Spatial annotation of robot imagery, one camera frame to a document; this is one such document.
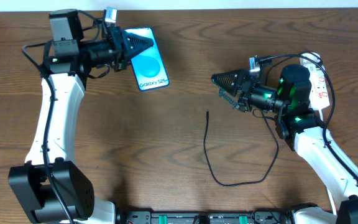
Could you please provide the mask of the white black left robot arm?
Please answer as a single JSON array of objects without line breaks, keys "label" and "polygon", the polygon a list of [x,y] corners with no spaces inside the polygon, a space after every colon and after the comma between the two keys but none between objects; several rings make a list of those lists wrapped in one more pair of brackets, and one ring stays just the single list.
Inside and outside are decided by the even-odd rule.
[{"label": "white black left robot arm", "polygon": [[146,28],[116,25],[116,9],[93,18],[96,36],[85,40],[81,10],[49,14],[52,39],[43,43],[42,106],[36,134],[22,166],[11,167],[9,185],[32,223],[122,223],[115,204],[94,194],[91,181],[75,164],[75,130],[86,82],[93,68],[125,70],[155,45]]}]

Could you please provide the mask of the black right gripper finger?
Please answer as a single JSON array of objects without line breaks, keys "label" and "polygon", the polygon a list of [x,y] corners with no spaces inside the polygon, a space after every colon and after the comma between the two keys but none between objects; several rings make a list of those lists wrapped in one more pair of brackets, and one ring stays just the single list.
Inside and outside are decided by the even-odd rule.
[{"label": "black right gripper finger", "polygon": [[224,73],[216,73],[211,76],[211,81],[226,93],[231,96],[236,96],[248,76],[248,70],[238,69]]},{"label": "black right gripper finger", "polygon": [[236,101],[234,101],[230,96],[228,96],[228,95],[226,94],[226,91],[223,90],[222,88],[219,89],[219,96],[220,96],[222,99],[224,99],[224,100],[226,100],[227,102],[229,102],[234,109],[237,109],[237,110],[239,109],[238,103],[237,103]]}]

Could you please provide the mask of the blue Galaxy smartphone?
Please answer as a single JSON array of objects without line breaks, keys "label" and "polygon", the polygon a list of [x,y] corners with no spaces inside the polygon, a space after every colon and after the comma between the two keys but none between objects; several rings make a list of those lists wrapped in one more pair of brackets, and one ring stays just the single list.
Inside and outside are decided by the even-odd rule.
[{"label": "blue Galaxy smartphone", "polygon": [[131,59],[132,69],[140,91],[169,86],[167,75],[154,33],[151,28],[126,29],[130,34],[136,34],[153,40],[153,46]]}]

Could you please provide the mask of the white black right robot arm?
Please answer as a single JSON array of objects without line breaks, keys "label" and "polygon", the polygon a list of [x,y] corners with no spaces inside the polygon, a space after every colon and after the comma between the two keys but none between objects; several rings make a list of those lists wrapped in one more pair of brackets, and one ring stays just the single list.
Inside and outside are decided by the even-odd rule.
[{"label": "white black right robot arm", "polygon": [[316,115],[310,99],[314,85],[304,64],[283,68],[278,88],[261,84],[260,69],[214,74],[211,81],[235,109],[251,108],[275,113],[280,139],[316,172],[339,207],[336,213],[316,205],[300,205],[283,212],[279,223],[358,223],[358,167],[335,143],[327,122]]}]

